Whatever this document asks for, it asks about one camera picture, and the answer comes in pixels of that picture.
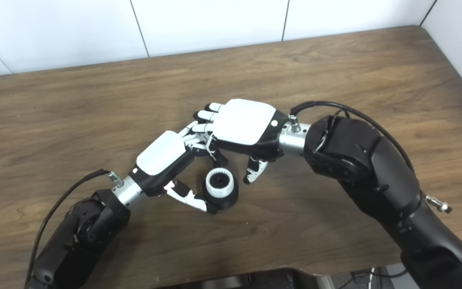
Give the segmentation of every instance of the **white robotic hand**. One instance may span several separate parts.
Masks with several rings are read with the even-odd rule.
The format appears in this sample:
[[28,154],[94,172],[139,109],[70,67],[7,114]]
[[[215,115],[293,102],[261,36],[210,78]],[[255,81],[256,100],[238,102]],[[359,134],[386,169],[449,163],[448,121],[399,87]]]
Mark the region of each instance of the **white robotic hand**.
[[249,155],[244,183],[255,181],[269,161],[284,155],[278,139],[288,116],[269,104],[231,99],[227,104],[209,104],[194,117],[202,123],[192,130],[208,136],[211,156],[217,149]]
[[207,156],[208,136],[191,130],[197,121],[192,122],[181,132],[164,132],[149,145],[137,158],[136,164],[123,179],[116,179],[112,189],[119,201],[132,209],[145,196],[167,194],[196,209],[216,214],[217,209],[184,183],[174,180],[195,156]]

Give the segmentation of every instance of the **wood grain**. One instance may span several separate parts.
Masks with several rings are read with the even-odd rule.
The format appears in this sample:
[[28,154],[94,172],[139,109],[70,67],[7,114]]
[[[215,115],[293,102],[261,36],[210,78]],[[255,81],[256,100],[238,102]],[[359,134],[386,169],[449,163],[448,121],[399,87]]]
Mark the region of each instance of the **wood grain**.
[[[245,98],[287,112],[332,100],[367,113],[405,147],[425,192],[462,238],[462,79],[429,35],[402,27],[0,77],[0,289],[20,287],[38,226],[60,194],[99,168],[125,174],[165,130],[209,102]],[[312,123],[332,110],[304,112]],[[240,178],[246,157],[227,154]],[[196,186],[196,160],[181,179]],[[95,189],[83,185],[63,212]],[[272,163],[208,216],[147,199],[105,252],[86,288],[167,286],[277,267],[328,274],[398,262],[398,248],[303,159]]]

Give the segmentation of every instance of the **black cable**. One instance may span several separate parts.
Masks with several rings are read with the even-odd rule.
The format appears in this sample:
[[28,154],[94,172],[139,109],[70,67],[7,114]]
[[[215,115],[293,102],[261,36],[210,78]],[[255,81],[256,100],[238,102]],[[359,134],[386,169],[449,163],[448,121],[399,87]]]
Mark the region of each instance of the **black cable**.
[[[379,273],[381,273],[381,267],[377,267]],[[383,289],[383,278],[379,276],[379,289]]]
[[405,274],[407,274],[407,270],[404,269],[402,272],[400,273],[397,273],[397,274],[393,274],[393,275],[385,275],[385,274],[380,274],[380,273],[376,273],[376,272],[373,272],[373,273],[370,273],[374,276],[377,276],[377,277],[383,277],[383,278],[398,278],[398,277],[401,277],[401,276],[404,276]]
[[46,218],[44,218],[44,221],[42,221],[42,225],[40,225],[40,228],[38,229],[37,232],[37,237],[35,238],[35,243],[33,244],[33,249],[31,250],[31,257],[30,257],[30,264],[28,265],[28,272],[26,273],[26,282],[24,283],[24,288],[26,288],[26,284],[30,281],[31,279],[31,274],[33,271],[33,264],[35,263],[35,256],[37,255],[37,250],[39,249],[39,243],[40,239],[42,237],[42,234],[44,233],[44,229],[46,228],[47,223],[49,222],[49,219],[51,216],[53,216],[54,212],[57,210],[57,208],[62,204],[62,202],[74,191],[79,185],[84,183],[85,181],[94,179],[95,177],[109,174],[110,171],[107,170],[97,170],[95,172],[92,172],[86,176],[84,176],[81,180],[77,181],[70,189],[68,189],[63,196],[58,199],[55,205],[53,205],[53,208],[49,211],[49,213],[46,215]]
[[350,278],[347,282],[345,282],[345,284],[341,285],[340,287],[338,287],[337,289],[343,289],[345,288],[345,286],[347,286],[350,282],[352,282],[354,280],[354,278]]
[[346,106],[344,104],[338,104],[337,102],[332,102],[332,101],[307,101],[307,102],[303,102],[302,104],[299,104],[298,106],[294,106],[290,110],[290,114],[296,116],[298,113],[305,110],[306,108],[312,108],[314,106],[331,106],[333,108],[339,108],[345,112],[350,112],[353,115],[356,115],[357,117],[361,117],[363,120],[367,121],[372,126],[374,126],[374,128],[377,128],[377,130],[379,130],[379,132],[381,132],[393,144],[393,146],[396,147],[396,149],[398,150],[398,152],[404,159],[407,166],[409,166],[411,171],[414,172],[413,164],[409,160],[409,156],[407,156],[407,153],[405,153],[402,146],[400,146],[400,143],[398,143],[396,139],[392,137],[392,135],[388,131],[386,131],[379,123],[371,119],[371,117],[369,117],[368,115],[365,115],[364,113],[360,112],[359,110],[356,110],[354,108],[351,108],[350,106]]

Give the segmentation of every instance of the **black cylindrical object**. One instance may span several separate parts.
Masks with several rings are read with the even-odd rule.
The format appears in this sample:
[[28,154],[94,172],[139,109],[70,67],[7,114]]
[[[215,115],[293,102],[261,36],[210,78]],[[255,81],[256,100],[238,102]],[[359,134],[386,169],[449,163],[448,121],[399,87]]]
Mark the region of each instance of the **black cylindrical object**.
[[202,193],[219,210],[229,209],[238,201],[238,181],[229,170],[215,168],[206,175]]

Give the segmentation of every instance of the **metal cable connector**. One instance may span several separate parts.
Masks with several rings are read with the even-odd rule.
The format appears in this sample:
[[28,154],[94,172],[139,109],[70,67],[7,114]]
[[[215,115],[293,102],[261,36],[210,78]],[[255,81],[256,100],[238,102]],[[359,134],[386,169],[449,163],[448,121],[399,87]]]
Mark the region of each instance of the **metal cable connector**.
[[113,181],[113,183],[115,183],[117,188],[120,188],[124,185],[124,181],[121,178],[119,178],[119,176],[114,171],[108,173],[108,178],[110,178],[110,181]]
[[434,207],[436,207],[436,209],[438,209],[439,212],[445,212],[447,214],[450,214],[450,212],[452,212],[452,207],[450,207],[448,203],[446,203],[444,201],[440,201],[440,200],[438,200],[437,198],[435,198],[433,196],[429,196],[429,195],[426,194],[425,195],[425,200],[430,205],[433,205]]
[[294,133],[300,132],[301,128],[300,128],[299,119],[297,118],[297,116],[293,114],[289,114],[288,120],[290,121],[292,132]]

